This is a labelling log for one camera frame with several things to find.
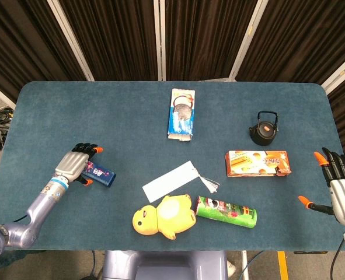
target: yellow plush toy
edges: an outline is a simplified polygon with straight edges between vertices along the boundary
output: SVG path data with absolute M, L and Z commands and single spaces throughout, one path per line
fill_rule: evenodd
M 183 232 L 196 223 L 196 215 L 190 207 L 189 195 L 167 195 L 157 208 L 147 205 L 138 210 L 133 215 L 133 227 L 142 235 L 161 232 L 168 239 L 174 240 L 176 233 Z

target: robotic arm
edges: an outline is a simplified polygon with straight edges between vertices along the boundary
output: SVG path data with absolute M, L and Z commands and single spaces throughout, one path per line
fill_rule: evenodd
M 314 155 L 322 168 L 332 200 L 332 206 L 316 205 L 307 198 L 300 196 L 299 200 L 308 208 L 318 212 L 334 215 L 339 223 L 345 226 L 345 156 L 323 148 L 327 157 L 320 153 Z
M 67 191 L 69 183 L 79 181 L 85 186 L 93 183 L 81 176 L 87 161 L 102 148 L 89 143 L 79 143 L 68 152 L 55 168 L 55 176 L 43 188 L 27 210 L 28 225 L 16 222 L 0 225 L 0 255 L 5 247 L 30 248 L 39 236 L 40 229 L 56 203 Z

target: white card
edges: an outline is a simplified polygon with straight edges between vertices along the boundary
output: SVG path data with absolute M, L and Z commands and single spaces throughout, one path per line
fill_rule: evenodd
M 142 188 L 149 202 L 152 203 L 199 176 L 197 169 L 194 168 L 191 161 L 188 161 L 178 168 L 144 185 Z

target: blue small package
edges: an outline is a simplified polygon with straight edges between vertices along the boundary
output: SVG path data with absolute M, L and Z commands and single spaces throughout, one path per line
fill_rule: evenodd
M 172 89 L 168 138 L 190 141 L 193 136 L 194 90 Z
M 116 177 L 114 172 L 90 161 L 87 162 L 82 174 L 108 187 L 111 186 Z

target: green snack can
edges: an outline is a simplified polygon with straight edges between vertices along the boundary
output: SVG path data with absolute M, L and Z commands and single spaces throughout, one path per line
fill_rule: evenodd
M 255 209 L 206 197 L 198 197 L 196 215 L 251 229 L 255 227 L 257 219 Z

